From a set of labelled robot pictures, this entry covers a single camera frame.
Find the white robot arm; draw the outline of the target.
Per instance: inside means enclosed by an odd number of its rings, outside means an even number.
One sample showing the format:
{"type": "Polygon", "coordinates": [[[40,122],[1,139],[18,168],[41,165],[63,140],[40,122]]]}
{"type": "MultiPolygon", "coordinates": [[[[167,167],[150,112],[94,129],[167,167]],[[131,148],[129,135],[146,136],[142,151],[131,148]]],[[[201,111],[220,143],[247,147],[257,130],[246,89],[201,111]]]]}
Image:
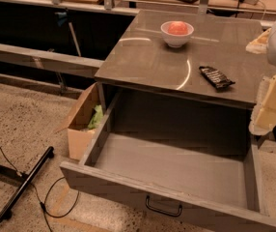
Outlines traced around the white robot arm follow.
{"type": "MultiPolygon", "coordinates": [[[[265,53],[268,63],[276,67],[276,21],[271,28],[248,43],[246,50],[256,54],[265,53]]],[[[256,101],[249,131],[254,135],[266,135],[276,127],[276,74],[262,79],[256,101]]]]}

